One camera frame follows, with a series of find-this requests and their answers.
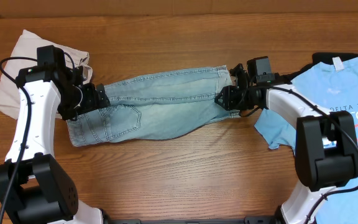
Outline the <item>light blue denim shorts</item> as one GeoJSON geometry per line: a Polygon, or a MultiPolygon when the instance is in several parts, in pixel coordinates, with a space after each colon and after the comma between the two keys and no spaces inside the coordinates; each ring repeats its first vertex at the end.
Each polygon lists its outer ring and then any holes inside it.
{"type": "Polygon", "coordinates": [[[214,99],[232,80],[226,66],[142,75],[104,87],[110,105],[68,121],[71,143],[87,146],[130,139],[165,140],[238,118],[214,99]]]}

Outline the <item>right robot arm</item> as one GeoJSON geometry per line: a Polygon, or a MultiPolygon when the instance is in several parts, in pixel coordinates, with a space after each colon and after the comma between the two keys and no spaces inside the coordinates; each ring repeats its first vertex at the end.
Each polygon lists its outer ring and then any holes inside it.
{"type": "Polygon", "coordinates": [[[274,215],[245,217],[245,223],[314,223],[330,195],[358,190],[345,185],[358,177],[358,145],[352,115],[331,112],[303,96],[288,75],[273,73],[267,56],[229,71],[235,84],[225,86],[215,102],[227,111],[269,109],[296,130],[298,182],[274,215]]]}

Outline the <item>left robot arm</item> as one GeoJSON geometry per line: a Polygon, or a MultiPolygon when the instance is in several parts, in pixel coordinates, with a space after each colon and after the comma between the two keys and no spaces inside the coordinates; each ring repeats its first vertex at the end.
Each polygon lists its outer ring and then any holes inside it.
{"type": "Polygon", "coordinates": [[[82,67],[67,67],[68,53],[53,45],[37,48],[37,63],[22,68],[16,132],[0,165],[0,223],[102,223],[108,214],[79,199],[74,181],[56,161],[55,118],[76,121],[110,105],[103,85],[85,83],[82,67]]]}

